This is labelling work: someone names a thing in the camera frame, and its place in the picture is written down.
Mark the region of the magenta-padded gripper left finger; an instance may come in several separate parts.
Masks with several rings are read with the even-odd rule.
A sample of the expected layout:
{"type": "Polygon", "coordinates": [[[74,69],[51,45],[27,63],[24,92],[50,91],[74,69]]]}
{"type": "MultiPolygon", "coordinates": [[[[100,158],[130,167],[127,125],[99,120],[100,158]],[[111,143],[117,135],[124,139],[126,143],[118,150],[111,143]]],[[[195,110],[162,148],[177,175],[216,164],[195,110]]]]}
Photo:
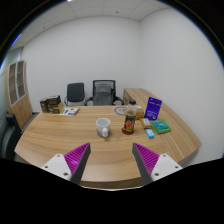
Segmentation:
{"type": "Polygon", "coordinates": [[[65,155],[56,154],[42,169],[79,185],[90,153],[90,144],[86,143],[65,155]]]}

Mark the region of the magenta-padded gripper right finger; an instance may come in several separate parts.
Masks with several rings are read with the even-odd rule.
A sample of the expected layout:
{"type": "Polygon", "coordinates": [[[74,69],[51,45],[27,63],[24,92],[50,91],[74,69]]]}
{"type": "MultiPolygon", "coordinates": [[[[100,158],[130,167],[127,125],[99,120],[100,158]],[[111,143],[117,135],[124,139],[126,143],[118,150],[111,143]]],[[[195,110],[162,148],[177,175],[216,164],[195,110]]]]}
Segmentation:
{"type": "Polygon", "coordinates": [[[144,185],[182,169],[169,155],[157,154],[137,143],[133,144],[132,153],[144,185]]]}

